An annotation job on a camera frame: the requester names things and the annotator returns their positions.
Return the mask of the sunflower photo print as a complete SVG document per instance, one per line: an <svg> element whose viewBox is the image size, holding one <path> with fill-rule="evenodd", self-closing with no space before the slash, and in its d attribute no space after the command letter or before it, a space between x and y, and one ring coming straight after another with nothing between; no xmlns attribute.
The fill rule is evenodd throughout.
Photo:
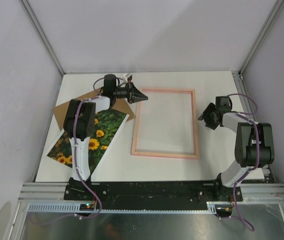
<svg viewBox="0 0 284 240"><path fill-rule="evenodd" d="M107 149L111 147L111 142L122 130L128 117L128 114L115 109L108 109L95 114L93 134L88 144L89 167L92 173ZM47 150L46 156L67 167L72 167L72 151L67 132L62 130L59 133Z"/></svg>

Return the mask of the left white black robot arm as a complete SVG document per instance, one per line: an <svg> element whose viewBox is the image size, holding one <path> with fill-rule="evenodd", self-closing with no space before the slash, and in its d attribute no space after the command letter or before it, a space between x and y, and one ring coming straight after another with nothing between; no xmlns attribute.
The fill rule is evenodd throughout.
<svg viewBox="0 0 284 240"><path fill-rule="evenodd" d="M117 99L126 99L129 104L147 101L148 96L139 91L132 82L133 75L117 77L107 74L97 81L103 81L97 95L83 100L70 100L64 120L64 131L70 139L73 160L72 178L87 181L91 175L89 168L89 140L93 135L95 114L111 109Z"/></svg>

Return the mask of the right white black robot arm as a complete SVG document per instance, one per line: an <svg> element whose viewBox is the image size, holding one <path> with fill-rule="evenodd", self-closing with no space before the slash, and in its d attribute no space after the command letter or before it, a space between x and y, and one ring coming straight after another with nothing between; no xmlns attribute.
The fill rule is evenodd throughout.
<svg viewBox="0 0 284 240"><path fill-rule="evenodd" d="M273 163L275 150L272 126L256 122L243 112L232 110L230 96L217 96L198 118L211 130L228 128L236 133L232 164L219 173L212 188L213 196L223 201L230 196L230 188L236 188L251 172Z"/></svg>

